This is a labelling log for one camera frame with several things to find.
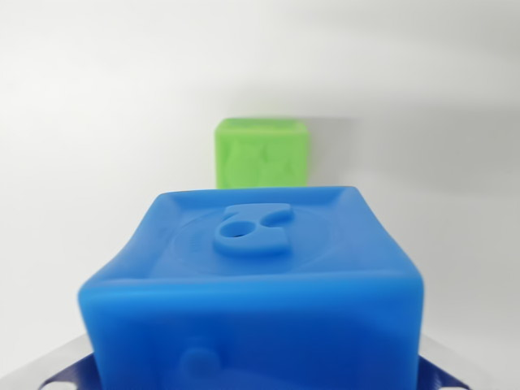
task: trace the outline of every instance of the rubber toy block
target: rubber toy block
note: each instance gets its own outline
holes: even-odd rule
[[[292,119],[225,119],[215,132],[217,188],[307,183],[309,132]]]
[[[341,187],[165,193],[80,290],[104,390],[415,390],[422,303]]]

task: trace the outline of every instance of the green rubber cube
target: green rubber cube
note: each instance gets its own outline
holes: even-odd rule
[[[309,132],[293,119],[225,119],[215,132],[217,188],[303,187]]]

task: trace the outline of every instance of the white wall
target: white wall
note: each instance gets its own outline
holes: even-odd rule
[[[84,331],[80,284],[228,116],[303,118],[418,264],[425,331],[511,385],[520,2],[0,2],[0,375]]]

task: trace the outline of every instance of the toy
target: toy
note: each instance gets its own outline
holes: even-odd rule
[[[217,188],[307,184],[309,132],[294,119],[225,119],[215,132]]]
[[[80,292],[106,390],[414,390],[422,303],[341,187],[163,194]]]

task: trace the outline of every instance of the block top face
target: block top face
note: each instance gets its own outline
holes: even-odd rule
[[[338,275],[418,277],[352,187],[164,193],[85,287]]]
[[[306,126],[295,119],[241,119],[223,120],[217,127],[217,135],[240,137],[295,136],[307,137]]]

